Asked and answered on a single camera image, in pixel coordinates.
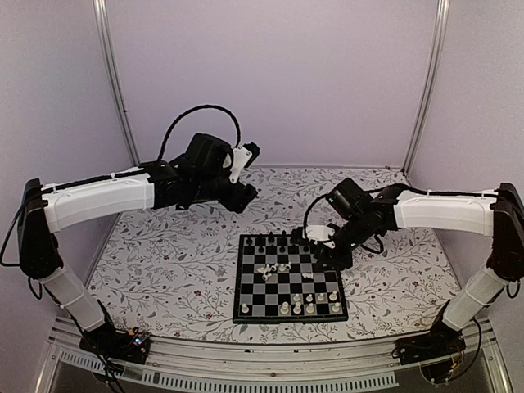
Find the white king piece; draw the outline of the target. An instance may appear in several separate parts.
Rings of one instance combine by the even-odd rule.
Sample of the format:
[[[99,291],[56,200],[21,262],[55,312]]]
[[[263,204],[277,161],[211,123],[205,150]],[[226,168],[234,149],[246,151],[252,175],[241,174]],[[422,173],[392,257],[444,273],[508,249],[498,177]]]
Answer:
[[[294,303],[294,306],[293,306],[293,313],[294,314],[300,314],[301,313],[301,295],[300,294],[295,294],[293,297],[292,297],[292,300],[293,300],[293,303]]]

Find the white bishop piece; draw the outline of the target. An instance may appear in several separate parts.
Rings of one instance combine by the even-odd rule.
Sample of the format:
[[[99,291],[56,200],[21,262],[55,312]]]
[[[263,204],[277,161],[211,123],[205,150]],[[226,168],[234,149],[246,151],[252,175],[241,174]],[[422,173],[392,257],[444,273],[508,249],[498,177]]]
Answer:
[[[305,307],[305,312],[307,314],[313,314],[315,312],[315,304],[313,303],[309,303],[306,307]]]

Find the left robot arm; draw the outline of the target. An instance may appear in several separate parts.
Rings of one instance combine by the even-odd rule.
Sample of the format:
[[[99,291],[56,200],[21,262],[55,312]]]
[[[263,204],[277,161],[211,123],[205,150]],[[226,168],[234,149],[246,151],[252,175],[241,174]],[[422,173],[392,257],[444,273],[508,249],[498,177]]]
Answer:
[[[18,268],[48,291],[104,355],[115,355],[124,334],[118,332],[105,307],[89,294],[79,278],[79,263],[71,256],[86,256],[88,241],[97,239],[95,224],[131,210],[175,207],[186,210],[198,203],[217,201],[234,213],[243,212],[257,195],[240,174],[260,154],[253,143],[228,142],[197,133],[187,150],[166,161],[158,157],[124,171],[69,183],[25,185],[22,202],[11,222],[1,250],[16,236],[17,260],[1,262]],[[81,230],[87,230],[87,241]]]

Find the black white chess board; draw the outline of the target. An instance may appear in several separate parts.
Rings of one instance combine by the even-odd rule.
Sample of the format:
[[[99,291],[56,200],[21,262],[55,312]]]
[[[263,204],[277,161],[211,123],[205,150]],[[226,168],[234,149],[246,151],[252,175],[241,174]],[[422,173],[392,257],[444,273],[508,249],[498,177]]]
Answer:
[[[314,246],[282,234],[239,237],[233,322],[334,323],[349,318],[341,273]]]

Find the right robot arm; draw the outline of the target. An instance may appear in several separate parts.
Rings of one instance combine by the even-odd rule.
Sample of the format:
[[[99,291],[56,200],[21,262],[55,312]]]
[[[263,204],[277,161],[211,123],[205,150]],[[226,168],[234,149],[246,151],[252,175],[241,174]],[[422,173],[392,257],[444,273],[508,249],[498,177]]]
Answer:
[[[409,228],[438,232],[462,288],[424,337],[431,357],[442,356],[454,345],[455,332],[523,278],[523,203],[511,183],[477,192],[402,183],[365,191],[347,178],[322,198],[344,224],[305,224],[301,236],[319,245],[320,261],[337,269],[348,269],[352,251],[371,237]]]

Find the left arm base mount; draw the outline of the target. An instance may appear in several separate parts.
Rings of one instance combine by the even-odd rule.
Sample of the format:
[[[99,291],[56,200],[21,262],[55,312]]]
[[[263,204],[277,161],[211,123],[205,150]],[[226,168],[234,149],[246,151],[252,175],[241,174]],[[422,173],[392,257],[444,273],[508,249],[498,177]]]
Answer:
[[[150,334],[137,327],[121,331],[106,323],[91,332],[83,331],[79,348],[95,355],[145,364],[151,347]]]

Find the white queen piece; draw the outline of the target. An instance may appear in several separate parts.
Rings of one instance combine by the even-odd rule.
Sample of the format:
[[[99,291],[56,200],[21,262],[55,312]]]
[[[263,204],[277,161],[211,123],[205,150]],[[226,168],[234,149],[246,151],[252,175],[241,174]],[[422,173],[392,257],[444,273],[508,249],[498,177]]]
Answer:
[[[288,315],[289,314],[289,303],[288,302],[283,302],[280,309],[279,309],[279,313],[282,314],[282,315]]]

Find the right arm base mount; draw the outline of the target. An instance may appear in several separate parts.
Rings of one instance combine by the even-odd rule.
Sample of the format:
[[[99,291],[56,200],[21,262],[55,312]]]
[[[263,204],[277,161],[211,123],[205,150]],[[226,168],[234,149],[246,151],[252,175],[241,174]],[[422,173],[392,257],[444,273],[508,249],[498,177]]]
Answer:
[[[465,349],[466,344],[461,331],[437,327],[417,336],[396,340],[391,357],[406,365],[458,354]]]

